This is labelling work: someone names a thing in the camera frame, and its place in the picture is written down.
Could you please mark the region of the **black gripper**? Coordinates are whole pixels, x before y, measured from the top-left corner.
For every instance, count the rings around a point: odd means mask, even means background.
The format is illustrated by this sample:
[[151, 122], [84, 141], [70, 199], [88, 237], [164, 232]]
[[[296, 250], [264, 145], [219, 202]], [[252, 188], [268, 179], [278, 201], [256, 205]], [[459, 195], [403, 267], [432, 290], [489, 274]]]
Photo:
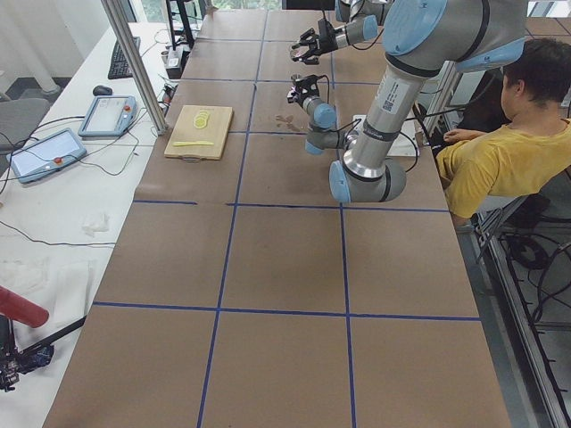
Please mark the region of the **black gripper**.
[[337, 49], [334, 29], [321, 29], [319, 33], [314, 28], [307, 29], [299, 39], [292, 45], [293, 49], [300, 49], [308, 46], [309, 50], [304, 52], [301, 63], [306, 65], [319, 65], [319, 57], [322, 54], [333, 52]]
[[287, 95], [287, 101], [289, 103], [298, 103], [303, 105], [303, 103], [310, 98], [319, 97], [319, 76], [309, 75], [305, 77], [299, 77], [297, 79], [297, 86], [299, 87], [299, 95], [295, 89], [291, 89]]

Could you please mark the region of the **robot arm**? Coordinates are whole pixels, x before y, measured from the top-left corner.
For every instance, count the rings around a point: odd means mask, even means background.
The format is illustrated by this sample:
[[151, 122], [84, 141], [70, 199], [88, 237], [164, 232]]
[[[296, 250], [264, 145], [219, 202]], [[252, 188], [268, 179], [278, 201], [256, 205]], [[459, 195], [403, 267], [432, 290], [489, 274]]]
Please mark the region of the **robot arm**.
[[339, 49], [376, 40], [385, 25], [393, 1], [335, 1], [336, 26], [325, 12], [317, 28], [303, 32], [290, 47], [290, 59], [307, 65]]
[[316, 64], [341, 48], [382, 38], [386, 68], [358, 131], [336, 131], [335, 109], [319, 96], [317, 77], [297, 76], [287, 96], [310, 117], [309, 152], [341, 149], [329, 169], [340, 203], [388, 202], [406, 185], [406, 172], [388, 153], [426, 82], [452, 62], [457, 72], [490, 70], [517, 60], [525, 42], [525, 1], [340, 1], [340, 26], [327, 18], [290, 48], [294, 62]]

